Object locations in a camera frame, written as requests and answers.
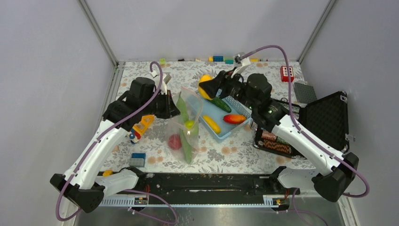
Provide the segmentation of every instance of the clear plastic bag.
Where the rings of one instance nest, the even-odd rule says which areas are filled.
[[[180,161],[192,162],[199,149],[199,118],[202,99],[193,91],[182,87],[173,97],[180,115],[168,120],[165,136],[172,154]]]

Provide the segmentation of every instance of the small yellow fruit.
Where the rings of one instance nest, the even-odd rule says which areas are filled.
[[[205,122],[208,124],[208,126],[216,133],[219,134],[220,132],[222,132],[222,130],[220,129],[220,127],[216,124],[215,121],[213,121],[213,119],[207,115],[203,115],[202,118],[205,120]]]
[[[191,127],[194,125],[193,120],[188,120],[187,122],[184,123],[187,129],[191,129]]]
[[[107,176],[110,176],[112,174],[113,174],[113,171],[109,169],[109,170],[104,171],[103,177],[107,177]]]
[[[204,81],[209,81],[212,80],[213,78],[209,75],[209,74],[204,74],[200,79],[199,79],[199,83],[204,82]],[[208,96],[208,94],[200,87],[198,86],[198,91],[199,94],[201,94],[201,96],[207,100],[212,100],[212,98],[210,98]]]

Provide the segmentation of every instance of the red tomato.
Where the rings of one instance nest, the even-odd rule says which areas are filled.
[[[169,137],[168,145],[172,150],[179,150],[182,147],[182,142],[180,141],[180,135],[178,134],[171,135]]]

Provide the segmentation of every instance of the battery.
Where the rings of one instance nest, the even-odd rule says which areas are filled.
[[[284,139],[282,139],[280,137],[277,137],[276,142],[282,143],[282,144],[285,144],[285,145],[289,145],[289,143],[287,141],[285,141]]]
[[[284,152],[286,154],[291,154],[291,147],[289,145],[284,145],[271,140],[264,140],[263,142],[264,142],[264,147],[266,148],[279,152]]]
[[[277,140],[277,136],[272,134],[272,133],[270,133],[270,132],[268,132],[268,131],[266,131],[266,130],[263,130],[262,131],[262,139],[276,141]]]

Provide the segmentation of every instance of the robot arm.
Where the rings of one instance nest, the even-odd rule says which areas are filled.
[[[251,117],[259,127],[286,140],[312,162],[316,170],[294,170],[286,167],[279,169],[277,179],[284,187],[315,189],[325,199],[336,202],[355,175],[304,137],[301,131],[355,169],[359,159],[352,153],[343,155],[342,152],[333,149],[296,121],[300,126],[301,131],[299,131],[288,115],[288,111],[271,99],[272,86],[263,74],[251,74],[245,82],[238,73],[247,67],[248,61],[248,58],[240,61],[240,56],[236,57],[236,62],[241,63],[237,68],[228,72],[221,71],[214,79],[201,82],[199,87],[210,98],[214,98],[221,89],[220,98],[231,96],[251,109]]]
[[[61,191],[68,182],[66,178],[73,176],[65,189],[64,196],[86,213],[93,211],[104,197],[135,187],[138,176],[130,170],[124,170],[108,177],[97,176],[97,174],[112,149],[132,129],[133,125],[141,120],[142,116],[154,114],[158,118],[169,119],[180,114],[173,103],[170,90],[166,88],[166,83],[169,79],[170,77],[168,76],[163,79],[162,87],[160,88],[162,92],[158,93],[154,100],[142,111],[120,126],[111,129],[100,140],[97,140],[99,134],[102,134],[112,125],[135,112],[153,96],[155,90],[154,80],[144,77],[133,80],[130,90],[109,104],[103,114],[103,120],[98,130],[76,162],[63,175],[54,174],[50,183]],[[90,148],[92,148],[91,152],[85,156]],[[75,173],[74,170],[82,159],[84,161]]]

